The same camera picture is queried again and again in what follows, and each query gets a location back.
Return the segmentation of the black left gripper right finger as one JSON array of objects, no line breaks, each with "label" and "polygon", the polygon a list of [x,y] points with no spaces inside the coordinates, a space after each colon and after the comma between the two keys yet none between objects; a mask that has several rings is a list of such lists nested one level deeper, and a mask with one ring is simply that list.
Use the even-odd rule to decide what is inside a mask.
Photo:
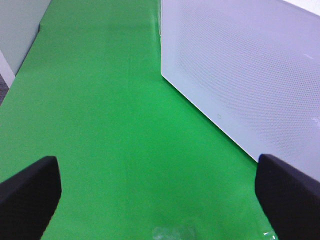
[{"label": "black left gripper right finger", "polygon": [[280,240],[320,238],[319,181],[271,154],[261,154],[254,192]]}]

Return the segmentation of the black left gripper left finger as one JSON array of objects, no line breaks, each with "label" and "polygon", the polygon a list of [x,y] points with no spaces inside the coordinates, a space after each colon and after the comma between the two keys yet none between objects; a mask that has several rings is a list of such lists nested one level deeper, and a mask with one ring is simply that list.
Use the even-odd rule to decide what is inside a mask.
[{"label": "black left gripper left finger", "polygon": [[0,184],[0,238],[39,240],[62,194],[55,156],[45,156]]}]

